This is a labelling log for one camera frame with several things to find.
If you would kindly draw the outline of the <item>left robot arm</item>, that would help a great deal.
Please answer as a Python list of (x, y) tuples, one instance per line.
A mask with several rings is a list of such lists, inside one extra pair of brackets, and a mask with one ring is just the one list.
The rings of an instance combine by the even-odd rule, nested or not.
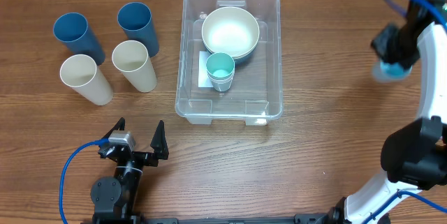
[(94, 203), (93, 223), (144, 223), (142, 214), (134, 211), (134, 204), (144, 167), (156, 167), (160, 160), (169, 156), (165, 136), (165, 124), (160, 121), (156, 127), (150, 147), (152, 152), (135, 150), (135, 139), (125, 130), (125, 119), (121, 118), (105, 134), (98, 154), (116, 162), (111, 177), (101, 177), (91, 188)]

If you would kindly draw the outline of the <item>teal small cup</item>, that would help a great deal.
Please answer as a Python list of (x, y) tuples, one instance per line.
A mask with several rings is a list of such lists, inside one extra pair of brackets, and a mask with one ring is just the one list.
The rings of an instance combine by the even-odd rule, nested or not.
[(214, 53), (208, 57), (206, 69), (209, 75), (224, 77), (235, 71), (235, 62), (226, 53)]

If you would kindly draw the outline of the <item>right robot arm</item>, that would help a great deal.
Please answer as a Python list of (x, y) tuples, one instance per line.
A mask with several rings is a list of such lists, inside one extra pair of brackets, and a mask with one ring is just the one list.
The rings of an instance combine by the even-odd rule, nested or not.
[(389, 223), (389, 211), (408, 197), (446, 212), (420, 196), (421, 191), (446, 185), (446, 145), (438, 144), (446, 140), (446, 0), (384, 1), (406, 23), (390, 23), (372, 40), (379, 58), (373, 74), (379, 82), (400, 81), (421, 62), (416, 119), (388, 136), (380, 173), (343, 197), (317, 223)]

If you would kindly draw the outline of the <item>grey small cup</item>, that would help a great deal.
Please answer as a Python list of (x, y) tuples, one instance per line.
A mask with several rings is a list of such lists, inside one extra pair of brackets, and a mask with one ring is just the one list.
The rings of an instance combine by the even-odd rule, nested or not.
[(228, 80), (211, 80), (212, 86), (216, 91), (226, 92), (230, 89), (232, 79)]

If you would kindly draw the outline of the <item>cream bowl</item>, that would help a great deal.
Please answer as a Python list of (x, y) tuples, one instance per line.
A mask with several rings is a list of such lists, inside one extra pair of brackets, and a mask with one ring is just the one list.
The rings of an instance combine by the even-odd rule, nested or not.
[(234, 6), (212, 11), (201, 29), (203, 43), (213, 53), (226, 53), (232, 58), (252, 51), (260, 35), (256, 18), (247, 10)]
[[(209, 52), (210, 54), (213, 53), (213, 51), (211, 51), (204, 43), (203, 43), (203, 46), (205, 47), (207, 52)], [(255, 50), (256, 50), (256, 47), (252, 51), (250, 51), (249, 53), (247, 53), (247, 54), (245, 54), (243, 56), (240, 56), (240, 57), (234, 57), (233, 59), (235, 61), (245, 61), (245, 60), (249, 59), (253, 55)]]

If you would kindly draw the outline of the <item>light blue small cup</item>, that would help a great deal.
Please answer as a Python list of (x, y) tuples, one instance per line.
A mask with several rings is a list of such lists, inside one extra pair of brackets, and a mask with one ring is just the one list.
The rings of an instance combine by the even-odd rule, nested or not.
[(398, 82), (406, 79), (412, 67), (404, 69), (399, 63), (389, 64), (379, 61), (372, 68), (372, 76), (377, 82)]

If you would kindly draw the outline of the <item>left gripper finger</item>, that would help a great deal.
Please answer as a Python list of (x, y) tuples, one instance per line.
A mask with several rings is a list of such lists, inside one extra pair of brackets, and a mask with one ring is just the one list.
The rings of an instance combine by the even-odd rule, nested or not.
[(121, 117), (118, 122), (103, 136), (103, 139), (108, 139), (114, 130), (124, 130), (125, 123), (125, 118)]
[(157, 159), (168, 160), (169, 150), (166, 142), (165, 124), (162, 120), (159, 121), (156, 127), (150, 147), (153, 148)]

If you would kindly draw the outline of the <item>dark blue bowl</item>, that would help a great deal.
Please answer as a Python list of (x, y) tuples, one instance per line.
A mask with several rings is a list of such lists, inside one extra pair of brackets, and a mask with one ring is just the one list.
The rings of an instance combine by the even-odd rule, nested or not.
[(244, 62), (250, 60), (251, 56), (254, 54), (255, 50), (250, 51), (250, 53), (242, 56), (242, 57), (235, 57), (233, 60), (235, 61), (235, 65), (243, 64)]

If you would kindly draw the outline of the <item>pink small cup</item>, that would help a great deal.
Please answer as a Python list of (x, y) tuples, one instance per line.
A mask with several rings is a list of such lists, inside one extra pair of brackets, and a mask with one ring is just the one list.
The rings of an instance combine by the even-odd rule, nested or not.
[(219, 84), (230, 82), (233, 79), (233, 76), (234, 76), (233, 73), (231, 73), (230, 75), (224, 76), (224, 77), (208, 75), (211, 82), (215, 82), (215, 83), (219, 83)]

